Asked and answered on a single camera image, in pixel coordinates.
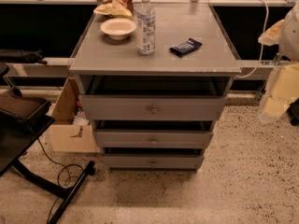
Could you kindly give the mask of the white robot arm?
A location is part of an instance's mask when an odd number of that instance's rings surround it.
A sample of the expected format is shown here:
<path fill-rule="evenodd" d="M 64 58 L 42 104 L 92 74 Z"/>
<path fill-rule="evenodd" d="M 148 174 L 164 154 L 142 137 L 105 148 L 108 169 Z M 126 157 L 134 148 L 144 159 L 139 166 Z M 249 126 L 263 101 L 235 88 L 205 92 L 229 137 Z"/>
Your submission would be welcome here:
<path fill-rule="evenodd" d="M 268 78 L 266 97 L 261 102 L 260 121 L 279 119 L 299 98 L 299 4 L 258 38 L 262 45 L 278 45 L 278 54 L 290 59 L 281 69 L 275 68 Z"/>

